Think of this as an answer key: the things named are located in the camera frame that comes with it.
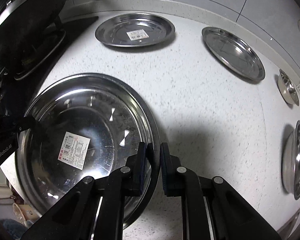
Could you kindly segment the plain steel plate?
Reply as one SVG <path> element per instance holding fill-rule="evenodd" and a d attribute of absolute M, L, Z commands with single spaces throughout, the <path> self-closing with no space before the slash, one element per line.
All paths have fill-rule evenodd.
<path fill-rule="evenodd" d="M 258 55 L 236 35 L 221 28 L 205 27 L 202 37 L 213 55 L 238 75 L 254 82 L 266 77 Z"/>

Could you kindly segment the large steel plate with label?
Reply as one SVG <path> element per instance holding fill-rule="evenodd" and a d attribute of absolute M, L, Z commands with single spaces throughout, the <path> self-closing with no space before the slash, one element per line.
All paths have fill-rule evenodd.
<path fill-rule="evenodd" d="M 142 195 L 125 200 L 124 227 L 143 213 L 157 185 L 160 138 L 141 96 L 123 81 L 84 73 L 55 82 L 32 102 L 26 115 L 34 128 L 19 135 L 15 155 L 24 198 L 43 215 L 86 176 L 108 176 L 125 166 L 139 143 L 152 146 Z"/>

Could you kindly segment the small steel bowl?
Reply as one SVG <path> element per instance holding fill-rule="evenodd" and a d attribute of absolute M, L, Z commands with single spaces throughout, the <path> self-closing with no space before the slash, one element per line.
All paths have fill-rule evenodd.
<path fill-rule="evenodd" d="M 296 88 L 289 76 L 281 69 L 279 70 L 277 86 L 281 96 L 287 104 L 299 106 L 300 103 Z"/>

